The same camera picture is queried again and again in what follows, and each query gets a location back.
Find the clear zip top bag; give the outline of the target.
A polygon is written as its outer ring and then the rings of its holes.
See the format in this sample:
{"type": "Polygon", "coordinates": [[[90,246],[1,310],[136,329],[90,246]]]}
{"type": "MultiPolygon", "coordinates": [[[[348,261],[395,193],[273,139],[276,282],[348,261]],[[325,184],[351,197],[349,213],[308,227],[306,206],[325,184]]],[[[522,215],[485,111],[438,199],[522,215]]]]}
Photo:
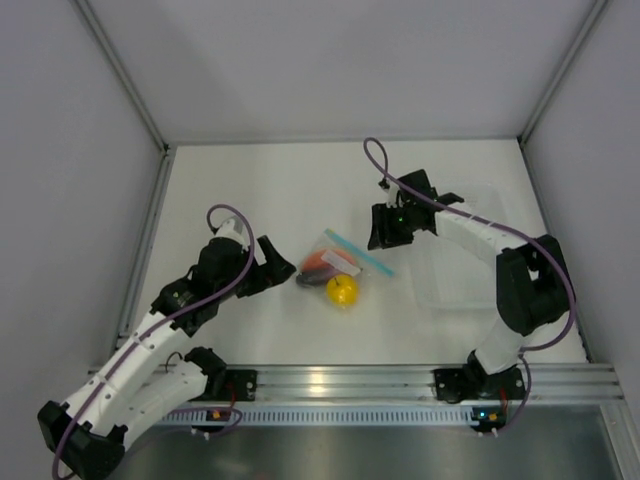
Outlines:
{"type": "Polygon", "coordinates": [[[341,257],[338,257],[335,253],[327,251],[322,259],[325,260],[329,266],[338,271],[338,274],[347,274],[354,277],[359,286],[359,298],[354,306],[341,308],[333,305],[326,296],[325,287],[315,288],[303,288],[295,284],[298,288],[314,294],[318,299],[322,300],[327,306],[340,311],[349,311],[362,302],[364,296],[372,292],[375,287],[386,287],[390,285],[393,280],[398,278],[398,275],[394,269],[392,269],[385,262],[379,260],[374,255],[369,253],[365,248],[362,248],[358,244],[350,241],[344,236],[337,233],[335,230],[326,228],[317,241],[314,243],[311,250],[307,255],[299,262],[297,266],[296,276],[301,272],[300,266],[305,258],[316,250],[326,248],[339,248],[350,253],[356,260],[357,264],[352,265],[341,257]]]}

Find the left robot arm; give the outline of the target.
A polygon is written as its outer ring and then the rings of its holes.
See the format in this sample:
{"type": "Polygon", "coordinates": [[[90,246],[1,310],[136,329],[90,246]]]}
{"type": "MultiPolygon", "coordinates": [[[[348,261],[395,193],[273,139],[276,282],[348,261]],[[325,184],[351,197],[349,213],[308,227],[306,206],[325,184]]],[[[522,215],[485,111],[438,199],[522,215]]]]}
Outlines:
{"type": "Polygon", "coordinates": [[[244,241],[217,232],[187,274],[167,284],[132,336],[78,391],[49,401],[37,420],[53,453],[52,476],[66,466],[81,479],[106,479],[136,441],[167,414],[226,386],[226,363],[207,347],[187,353],[173,371],[149,378],[231,297],[250,297],[286,282],[296,271],[262,236],[244,241]]]}

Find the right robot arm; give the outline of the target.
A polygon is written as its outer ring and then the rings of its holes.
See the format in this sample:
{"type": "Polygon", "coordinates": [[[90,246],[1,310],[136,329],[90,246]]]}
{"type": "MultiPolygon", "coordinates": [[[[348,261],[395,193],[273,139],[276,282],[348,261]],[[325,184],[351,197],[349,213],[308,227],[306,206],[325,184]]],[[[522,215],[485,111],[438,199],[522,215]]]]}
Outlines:
{"type": "Polygon", "coordinates": [[[525,396],[517,368],[527,338],[569,312],[575,295],[559,242],[550,235],[530,238],[505,225],[463,210],[462,197],[443,195],[424,170],[397,181],[379,183],[387,194],[372,206],[368,249],[410,245],[427,231],[450,241],[492,268],[497,319],[478,347],[459,367],[435,370],[436,397],[457,404],[466,400],[498,400],[525,396]]]}

